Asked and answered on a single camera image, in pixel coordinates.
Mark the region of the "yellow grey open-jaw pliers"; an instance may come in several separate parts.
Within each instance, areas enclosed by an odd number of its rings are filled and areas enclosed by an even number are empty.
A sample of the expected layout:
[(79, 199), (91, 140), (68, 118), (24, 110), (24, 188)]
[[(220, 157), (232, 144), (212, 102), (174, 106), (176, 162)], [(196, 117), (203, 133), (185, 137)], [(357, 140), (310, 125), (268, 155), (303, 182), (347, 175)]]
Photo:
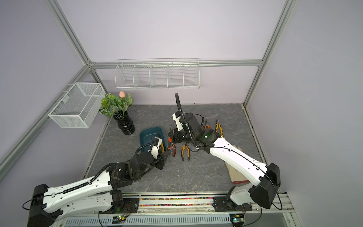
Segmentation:
[(190, 152), (190, 149), (189, 149), (187, 143), (185, 143), (182, 146), (181, 159), (182, 159), (182, 161), (184, 161), (185, 159), (187, 159), (189, 161), (191, 159), (191, 152)]

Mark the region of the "orange black long-nose pliers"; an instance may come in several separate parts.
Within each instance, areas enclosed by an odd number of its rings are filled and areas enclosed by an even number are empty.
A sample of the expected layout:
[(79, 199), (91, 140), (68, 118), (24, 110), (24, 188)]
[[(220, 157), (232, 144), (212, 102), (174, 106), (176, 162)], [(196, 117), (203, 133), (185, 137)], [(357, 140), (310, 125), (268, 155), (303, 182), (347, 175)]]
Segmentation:
[(175, 134), (174, 134), (174, 129), (173, 126), (170, 126), (170, 131), (168, 133), (168, 145), (167, 148), (168, 150), (172, 153), (173, 157), (176, 156), (176, 152), (177, 152), (177, 148), (176, 148), (176, 144), (174, 143), (175, 141)]

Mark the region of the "teal plastic storage box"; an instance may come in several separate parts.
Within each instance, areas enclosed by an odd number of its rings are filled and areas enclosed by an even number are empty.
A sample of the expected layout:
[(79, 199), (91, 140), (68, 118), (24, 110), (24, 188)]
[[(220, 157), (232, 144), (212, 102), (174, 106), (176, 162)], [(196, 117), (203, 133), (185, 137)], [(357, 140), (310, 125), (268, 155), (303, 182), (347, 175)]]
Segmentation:
[(153, 127), (143, 130), (140, 133), (140, 146), (142, 147), (145, 144), (156, 141), (155, 137), (159, 137), (162, 139), (162, 143), (164, 144), (164, 149), (165, 149), (164, 133), (160, 127)]

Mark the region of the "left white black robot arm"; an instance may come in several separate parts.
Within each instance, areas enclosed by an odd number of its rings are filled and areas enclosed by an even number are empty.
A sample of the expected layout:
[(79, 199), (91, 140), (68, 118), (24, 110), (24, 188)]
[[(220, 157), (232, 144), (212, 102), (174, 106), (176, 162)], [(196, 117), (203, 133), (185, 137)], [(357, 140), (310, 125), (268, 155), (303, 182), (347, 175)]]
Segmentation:
[(28, 201), (27, 226), (49, 227), (76, 211), (120, 211), (125, 207), (121, 188), (141, 180), (153, 168), (163, 169), (170, 154), (171, 149), (155, 137), (130, 160), (109, 163), (92, 177), (57, 187), (36, 186)]

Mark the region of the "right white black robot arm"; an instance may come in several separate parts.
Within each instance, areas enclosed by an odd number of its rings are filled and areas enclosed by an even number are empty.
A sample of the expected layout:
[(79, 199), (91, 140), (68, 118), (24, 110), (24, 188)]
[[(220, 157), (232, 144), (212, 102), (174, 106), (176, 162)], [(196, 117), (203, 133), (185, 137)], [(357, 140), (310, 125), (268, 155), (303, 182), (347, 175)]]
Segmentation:
[(205, 129), (194, 114), (182, 110), (178, 94), (175, 100), (178, 110), (173, 114), (176, 128), (169, 133), (172, 142), (191, 144), (197, 150), (223, 160), (248, 179), (249, 184), (230, 190), (226, 198), (228, 201), (236, 205), (255, 202), (262, 208), (270, 209), (281, 186), (280, 168), (274, 163), (267, 165), (248, 156), (214, 129)]

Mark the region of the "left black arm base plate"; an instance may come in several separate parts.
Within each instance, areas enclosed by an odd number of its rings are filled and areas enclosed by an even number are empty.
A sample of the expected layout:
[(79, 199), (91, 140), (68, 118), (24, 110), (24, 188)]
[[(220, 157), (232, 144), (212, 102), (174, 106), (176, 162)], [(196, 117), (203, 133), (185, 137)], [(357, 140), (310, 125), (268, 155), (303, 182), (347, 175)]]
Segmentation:
[(140, 199), (139, 198), (124, 198), (122, 205), (113, 205), (107, 211), (100, 211), (100, 214), (131, 214), (137, 213), (139, 208)]

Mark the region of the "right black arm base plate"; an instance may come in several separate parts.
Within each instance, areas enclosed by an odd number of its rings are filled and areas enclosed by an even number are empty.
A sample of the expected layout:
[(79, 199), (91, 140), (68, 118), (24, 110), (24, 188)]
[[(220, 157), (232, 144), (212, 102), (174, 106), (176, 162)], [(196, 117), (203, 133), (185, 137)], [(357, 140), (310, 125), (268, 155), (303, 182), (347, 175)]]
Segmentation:
[(252, 206), (249, 203), (245, 203), (243, 205), (235, 204), (231, 199), (227, 199), (223, 196), (215, 196), (213, 197), (213, 204), (215, 212), (228, 212), (228, 211), (238, 211), (238, 212), (246, 212), (252, 211)]

